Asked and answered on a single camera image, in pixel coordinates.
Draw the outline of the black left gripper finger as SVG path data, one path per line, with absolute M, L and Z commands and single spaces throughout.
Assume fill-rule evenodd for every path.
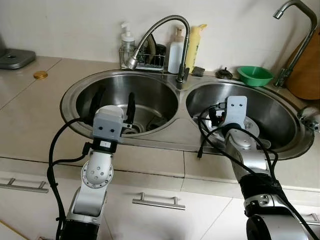
M 130 92 L 128 95 L 128 102 L 126 105 L 126 123 L 132 125 L 135 119 L 136 112 L 136 103 L 135 103 L 135 94 Z
M 89 120 L 90 121 L 93 121 L 96 112 L 101 107 L 102 98 L 105 94 L 105 91 L 106 91 L 106 87 L 100 86 L 100 87 L 98 87 L 98 90 L 94 93 L 94 95 L 91 99 L 91 102 L 90 102 L 90 106 L 89 106 Z

